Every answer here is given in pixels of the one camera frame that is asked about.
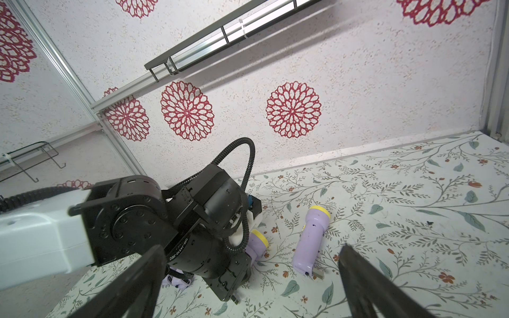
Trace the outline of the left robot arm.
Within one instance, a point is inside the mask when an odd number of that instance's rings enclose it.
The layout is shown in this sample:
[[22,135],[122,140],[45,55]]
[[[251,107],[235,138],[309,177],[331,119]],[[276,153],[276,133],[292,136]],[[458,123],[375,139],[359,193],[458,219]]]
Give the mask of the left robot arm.
[[254,142],[237,139],[197,174],[162,189],[136,175],[88,189],[54,186],[1,200],[1,288],[104,266],[153,246],[171,276],[199,276],[223,302],[251,276],[261,202],[246,193]]

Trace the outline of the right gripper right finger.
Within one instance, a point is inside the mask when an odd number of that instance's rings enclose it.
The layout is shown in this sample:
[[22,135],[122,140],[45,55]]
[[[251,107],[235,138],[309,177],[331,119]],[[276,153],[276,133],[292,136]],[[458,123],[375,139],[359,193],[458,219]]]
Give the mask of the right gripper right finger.
[[338,268],[352,317],[433,317],[353,247],[342,247]]

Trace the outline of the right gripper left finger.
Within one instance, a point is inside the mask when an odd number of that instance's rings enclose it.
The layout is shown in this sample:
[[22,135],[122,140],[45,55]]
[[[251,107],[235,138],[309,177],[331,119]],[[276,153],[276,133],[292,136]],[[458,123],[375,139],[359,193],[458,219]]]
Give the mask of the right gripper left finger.
[[71,317],[152,317],[165,270],[164,249],[156,245]]

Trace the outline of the purple flashlight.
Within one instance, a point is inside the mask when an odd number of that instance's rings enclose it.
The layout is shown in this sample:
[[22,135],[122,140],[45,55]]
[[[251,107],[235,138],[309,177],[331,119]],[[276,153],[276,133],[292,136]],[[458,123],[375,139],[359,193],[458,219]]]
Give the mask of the purple flashlight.
[[185,290],[190,287],[194,281],[194,275],[185,273],[169,265],[166,267],[165,274],[166,276],[162,280],[162,288],[173,286],[179,290]]
[[265,236],[258,230],[253,229],[249,235],[249,241],[245,247],[245,252],[251,259],[251,264],[258,261],[266,254],[269,247],[269,242]]
[[331,214],[319,205],[312,206],[306,214],[306,224],[298,241],[292,266],[295,271],[313,278],[323,279],[323,270],[315,267],[324,233],[330,224]]

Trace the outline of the black wall shelf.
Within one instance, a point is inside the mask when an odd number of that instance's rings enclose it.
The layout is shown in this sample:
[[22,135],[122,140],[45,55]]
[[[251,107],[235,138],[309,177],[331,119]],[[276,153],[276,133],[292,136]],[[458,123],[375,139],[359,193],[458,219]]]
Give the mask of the black wall shelf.
[[176,75],[316,3],[312,0],[249,1],[144,67],[158,82],[157,67],[164,66],[169,74]]

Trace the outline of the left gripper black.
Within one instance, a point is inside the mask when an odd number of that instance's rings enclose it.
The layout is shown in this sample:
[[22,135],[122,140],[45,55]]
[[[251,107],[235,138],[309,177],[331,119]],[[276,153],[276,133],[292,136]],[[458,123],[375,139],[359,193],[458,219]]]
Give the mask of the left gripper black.
[[223,302],[238,302],[235,293],[251,276],[252,258],[246,253],[230,255],[223,241],[209,234],[186,236],[167,256],[168,265],[203,278]]

